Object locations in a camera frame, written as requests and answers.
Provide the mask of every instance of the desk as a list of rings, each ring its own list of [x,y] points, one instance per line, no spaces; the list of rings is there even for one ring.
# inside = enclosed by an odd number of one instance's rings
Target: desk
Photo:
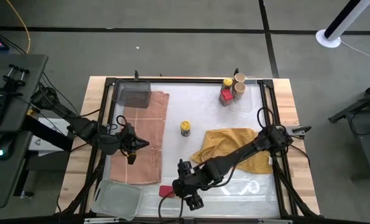
[[[104,90],[106,77],[90,77],[88,87],[86,89],[85,98],[81,114],[89,113],[91,111],[100,108],[102,94]],[[290,80],[288,79],[273,79],[275,86],[275,94],[277,100],[277,106],[279,109],[279,116],[281,123],[285,126],[296,126],[298,125],[298,115],[295,108],[294,97],[292,95]],[[109,89],[107,105],[105,113],[103,115],[103,123],[105,124],[108,119],[108,112],[113,94],[113,88]],[[88,117],[89,119],[98,119],[98,114],[93,114]],[[73,147],[77,147],[84,142],[80,139],[75,139]],[[305,151],[305,146],[302,140],[295,139],[294,146],[301,148]],[[82,188],[85,178],[88,163],[90,160],[91,146],[84,146],[75,152],[70,154],[70,158],[67,165],[65,178],[63,180],[62,189],[60,191],[59,205],[62,209],[65,209],[70,202],[76,197],[77,193]],[[317,200],[315,196],[315,189],[313,187],[313,180],[310,174],[308,161],[304,155],[297,152],[296,150],[290,149],[287,154],[290,166],[290,173],[292,183],[296,191],[302,197],[303,201],[310,207],[315,213],[319,213]],[[285,207],[287,211],[290,211],[290,204],[288,200],[287,191],[283,188],[283,194],[285,199]],[[88,197],[88,205],[86,211],[90,210],[90,202],[95,192],[95,185],[91,188]]]
[[[18,87],[16,91],[22,93],[22,96],[18,96],[18,98],[9,97],[6,101],[7,108],[0,125],[0,138],[6,133],[22,131],[16,138],[13,156],[6,161],[0,161],[0,207],[4,207],[7,204],[15,182],[17,182],[17,184],[14,196],[19,196],[22,192],[29,172],[26,167],[29,161],[29,154],[26,152],[32,134],[46,141],[55,140],[53,144],[62,149],[69,149],[72,145],[71,139],[49,129],[36,119],[26,116],[27,110],[29,109],[29,105],[26,102],[31,101],[31,96],[38,88],[47,59],[48,57],[46,55],[0,54],[0,87],[4,86],[6,83],[2,76],[9,73],[11,68],[8,65],[10,63],[30,71],[29,74],[24,75],[23,80],[25,81],[25,85]],[[21,72],[16,71],[12,72],[10,77],[15,80],[20,80],[21,75]],[[24,159],[25,163],[19,178],[17,178],[17,174],[21,170],[22,161]]]

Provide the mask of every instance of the metal clamp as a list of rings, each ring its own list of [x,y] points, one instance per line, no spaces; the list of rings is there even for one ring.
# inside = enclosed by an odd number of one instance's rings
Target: metal clamp
[[[119,218],[86,218],[84,219],[84,224],[94,224],[94,223],[119,223]]]
[[[286,126],[285,128],[289,135],[304,138],[305,133],[311,130],[312,127],[299,125],[299,126]]]

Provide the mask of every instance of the brown towel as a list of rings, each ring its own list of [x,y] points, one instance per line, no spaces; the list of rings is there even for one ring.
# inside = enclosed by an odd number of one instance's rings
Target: brown towel
[[[133,165],[127,164],[127,158],[120,151],[111,156],[110,179],[126,184],[156,184],[161,182],[161,149],[167,117],[169,94],[153,91],[149,107],[124,108],[123,115],[127,122],[135,127],[136,135],[150,145],[136,152]]]

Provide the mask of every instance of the yellow cloth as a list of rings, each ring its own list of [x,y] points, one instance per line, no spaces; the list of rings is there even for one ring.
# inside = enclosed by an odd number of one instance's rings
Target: yellow cloth
[[[216,156],[225,156],[251,142],[256,136],[257,133],[249,128],[226,128],[206,131],[203,147],[190,158],[197,163],[202,163]],[[269,165],[269,156],[270,153],[268,151],[258,152],[238,164],[237,168],[253,174],[271,174],[273,170],[272,166]]]

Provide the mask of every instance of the clear plastic container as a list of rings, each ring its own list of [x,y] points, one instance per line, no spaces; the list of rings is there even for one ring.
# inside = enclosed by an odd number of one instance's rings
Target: clear plastic container
[[[116,102],[131,108],[147,108],[151,93],[150,82],[119,82]]]
[[[246,86],[246,90],[241,99],[239,101],[232,101],[229,105],[231,111],[249,113],[253,109],[252,98],[253,95],[258,94],[255,92],[257,88],[253,87],[257,85],[257,81],[255,79],[246,79],[244,85]]]
[[[102,180],[93,198],[91,210],[131,221],[142,199],[139,187],[113,180]]]

